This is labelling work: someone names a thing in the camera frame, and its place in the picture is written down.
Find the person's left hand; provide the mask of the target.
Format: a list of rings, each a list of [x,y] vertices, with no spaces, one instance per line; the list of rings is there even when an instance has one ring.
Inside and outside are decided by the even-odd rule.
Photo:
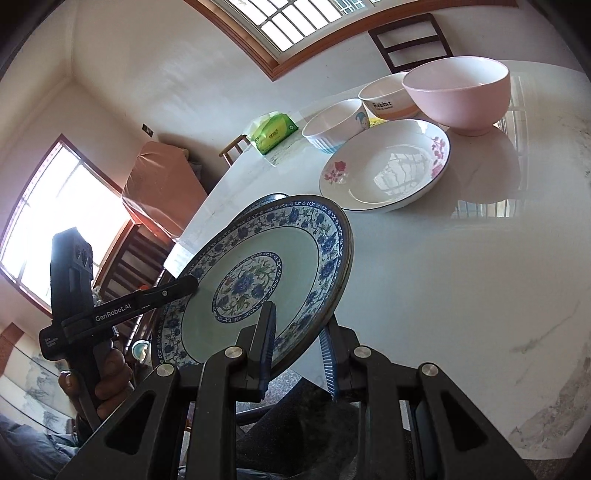
[[[130,396],[134,390],[131,380],[132,370],[126,364],[124,356],[119,350],[112,348],[105,358],[101,381],[95,388],[95,395],[100,401],[96,415],[100,420],[105,420]],[[87,421],[80,403],[80,386],[76,375],[70,371],[62,371],[58,384],[77,414]]]

